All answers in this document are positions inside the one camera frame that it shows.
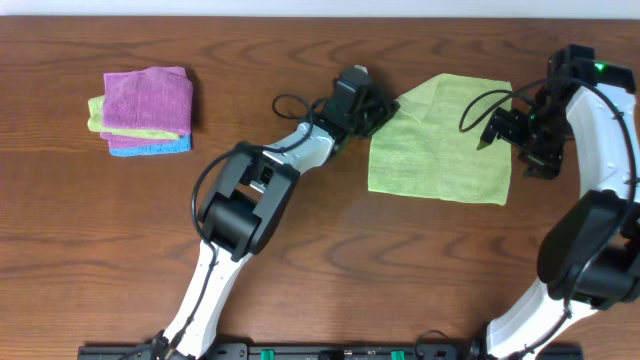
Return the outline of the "light green cloth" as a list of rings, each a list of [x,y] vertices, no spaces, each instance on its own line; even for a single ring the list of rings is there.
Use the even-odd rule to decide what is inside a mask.
[[[461,203],[505,205],[511,146],[477,145],[482,129],[462,133],[469,103],[505,81],[442,73],[400,95],[400,109],[372,138],[368,190]]]

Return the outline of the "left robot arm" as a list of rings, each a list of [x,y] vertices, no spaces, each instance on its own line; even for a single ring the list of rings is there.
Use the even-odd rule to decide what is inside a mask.
[[[351,138],[369,138],[399,110],[380,86],[338,85],[305,106],[297,128],[271,145],[240,142],[211,162],[220,169],[205,197],[191,199],[198,263],[170,325],[152,341],[154,359],[199,359],[241,269],[269,242],[299,178],[324,165]]]

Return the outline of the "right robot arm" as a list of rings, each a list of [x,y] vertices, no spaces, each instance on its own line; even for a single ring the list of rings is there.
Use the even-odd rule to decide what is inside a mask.
[[[639,296],[639,144],[633,72],[597,60],[594,49],[556,51],[547,75],[504,100],[528,99],[529,111],[500,102],[483,114],[478,146],[502,139],[519,151],[535,177],[558,176],[564,144],[578,156],[580,198],[545,236],[533,284],[491,320],[465,359],[578,359],[578,347],[553,345],[582,319]]]

